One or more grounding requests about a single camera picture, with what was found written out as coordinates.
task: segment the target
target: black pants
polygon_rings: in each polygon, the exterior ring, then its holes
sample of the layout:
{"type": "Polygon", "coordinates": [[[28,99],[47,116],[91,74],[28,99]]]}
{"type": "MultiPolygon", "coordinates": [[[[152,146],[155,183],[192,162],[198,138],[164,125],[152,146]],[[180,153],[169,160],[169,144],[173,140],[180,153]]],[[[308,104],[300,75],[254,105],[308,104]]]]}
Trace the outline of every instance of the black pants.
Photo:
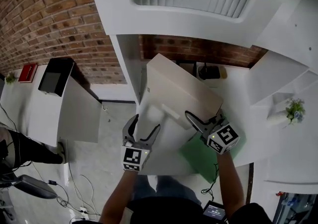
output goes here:
{"type": "Polygon", "coordinates": [[[43,145],[27,138],[21,133],[10,131],[15,148],[14,167],[19,167],[27,161],[47,164],[61,164],[63,159],[58,154],[52,153],[43,145]]]}

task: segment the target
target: person's leg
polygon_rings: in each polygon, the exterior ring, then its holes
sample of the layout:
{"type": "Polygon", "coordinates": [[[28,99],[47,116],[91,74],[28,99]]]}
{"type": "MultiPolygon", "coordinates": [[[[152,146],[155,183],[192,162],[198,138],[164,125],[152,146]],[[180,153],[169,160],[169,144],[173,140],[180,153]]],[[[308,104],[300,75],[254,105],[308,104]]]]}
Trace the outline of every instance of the person's leg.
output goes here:
{"type": "Polygon", "coordinates": [[[21,133],[10,131],[15,148],[14,167],[19,167],[27,161],[41,162],[47,164],[61,164],[63,158],[58,154],[52,153],[43,145],[27,138],[21,133]]]}
{"type": "Polygon", "coordinates": [[[189,199],[201,205],[193,190],[167,175],[158,176],[157,196],[189,199]]]}
{"type": "Polygon", "coordinates": [[[138,175],[134,186],[132,201],[142,198],[154,197],[155,190],[150,186],[146,175],[138,175]]]}

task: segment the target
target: dark shirt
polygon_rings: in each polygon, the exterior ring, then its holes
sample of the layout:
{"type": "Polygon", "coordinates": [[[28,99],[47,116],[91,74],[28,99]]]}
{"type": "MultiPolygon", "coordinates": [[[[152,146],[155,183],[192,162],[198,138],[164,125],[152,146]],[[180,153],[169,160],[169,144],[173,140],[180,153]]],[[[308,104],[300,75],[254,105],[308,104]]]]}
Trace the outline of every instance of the dark shirt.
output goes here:
{"type": "MultiPolygon", "coordinates": [[[[150,197],[131,201],[128,206],[134,213],[131,224],[143,223],[200,223],[213,224],[212,218],[203,215],[198,204],[182,198],[150,197]]],[[[93,222],[80,221],[78,224],[93,222]]],[[[256,203],[238,209],[231,217],[230,224],[271,224],[264,209],[256,203]]]]}

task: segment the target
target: tiled floor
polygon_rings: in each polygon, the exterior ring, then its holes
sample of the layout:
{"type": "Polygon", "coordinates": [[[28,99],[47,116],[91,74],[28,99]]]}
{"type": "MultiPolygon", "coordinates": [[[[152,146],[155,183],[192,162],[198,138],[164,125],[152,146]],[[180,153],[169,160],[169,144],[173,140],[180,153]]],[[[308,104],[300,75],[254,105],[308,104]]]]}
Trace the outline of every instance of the tiled floor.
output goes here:
{"type": "MultiPolygon", "coordinates": [[[[104,103],[106,111],[101,110],[99,126],[99,141],[97,144],[85,142],[68,142],[68,153],[70,167],[75,183],[80,190],[84,201],[92,205],[92,188],[89,182],[81,174],[86,176],[93,185],[93,201],[98,213],[101,213],[105,201],[108,199],[116,187],[122,173],[120,164],[120,146],[122,144],[122,129],[129,118],[135,115],[135,104],[104,103]]],[[[69,166],[35,163],[16,172],[17,175],[28,174],[44,181],[54,180],[63,186],[70,198],[70,203],[76,208],[81,207],[82,202],[77,198],[74,184],[70,177],[69,166]]],[[[244,194],[247,192],[248,166],[238,168],[244,194]]],[[[187,177],[176,177],[177,180],[193,189],[205,206],[211,199],[209,194],[202,195],[202,189],[209,188],[210,185],[199,175],[187,177]]],[[[155,177],[150,177],[150,184],[155,187],[155,177]]],[[[56,186],[54,190],[62,198],[66,198],[62,188],[56,186]]],[[[222,202],[219,181],[214,185],[214,196],[216,202],[222,202]]],[[[20,224],[61,224],[69,223],[72,217],[79,216],[69,208],[63,208],[56,200],[44,200],[30,196],[15,188],[9,189],[9,194],[17,213],[20,224]]]]}

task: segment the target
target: green mat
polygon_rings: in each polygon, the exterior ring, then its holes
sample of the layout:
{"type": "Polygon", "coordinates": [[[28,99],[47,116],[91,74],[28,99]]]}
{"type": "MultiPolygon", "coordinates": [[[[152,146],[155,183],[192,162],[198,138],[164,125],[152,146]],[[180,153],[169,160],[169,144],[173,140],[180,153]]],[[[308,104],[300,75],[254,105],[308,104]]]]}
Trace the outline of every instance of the green mat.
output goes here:
{"type": "MultiPolygon", "coordinates": [[[[237,145],[231,149],[231,156],[235,158],[246,142],[246,137],[240,133],[241,137],[237,145]]],[[[217,162],[216,152],[206,146],[201,140],[201,133],[197,132],[187,143],[180,149],[179,153],[189,162],[193,169],[202,175],[209,183],[215,179],[215,166],[217,162]]]]}

